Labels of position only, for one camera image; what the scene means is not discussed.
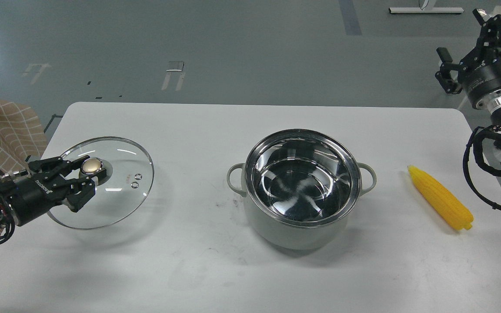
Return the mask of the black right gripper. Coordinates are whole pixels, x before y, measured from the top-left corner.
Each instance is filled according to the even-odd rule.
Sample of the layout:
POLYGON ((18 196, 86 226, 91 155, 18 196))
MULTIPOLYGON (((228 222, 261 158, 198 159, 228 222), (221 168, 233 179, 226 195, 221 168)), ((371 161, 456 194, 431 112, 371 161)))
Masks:
POLYGON ((435 78, 447 94, 464 91, 476 110, 501 110, 501 14, 491 16, 482 9, 472 13, 481 26, 475 47, 459 63, 447 48, 438 47, 441 64, 435 78))

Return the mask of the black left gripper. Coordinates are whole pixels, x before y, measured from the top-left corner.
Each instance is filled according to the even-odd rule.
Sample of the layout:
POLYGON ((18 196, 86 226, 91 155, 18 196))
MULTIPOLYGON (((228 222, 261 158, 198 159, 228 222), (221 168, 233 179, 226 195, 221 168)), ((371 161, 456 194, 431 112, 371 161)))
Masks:
POLYGON ((67 206, 73 213, 80 211, 95 196, 96 184, 91 176, 66 177, 89 158, 82 155, 69 160, 58 156, 30 162, 30 176, 15 182, 5 195, 16 226, 23 226, 59 205, 67 206))

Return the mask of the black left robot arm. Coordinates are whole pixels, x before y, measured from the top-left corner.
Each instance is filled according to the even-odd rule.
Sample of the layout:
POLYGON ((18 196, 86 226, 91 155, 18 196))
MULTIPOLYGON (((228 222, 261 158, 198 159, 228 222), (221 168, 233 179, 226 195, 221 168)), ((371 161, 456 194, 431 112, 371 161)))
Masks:
POLYGON ((96 186, 106 176, 103 162, 86 170, 88 156, 66 160, 62 156, 29 162, 26 169, 4 173, 0 170, 0 244, 23 226, 66 205, 78 212, 96 194, 96 186))

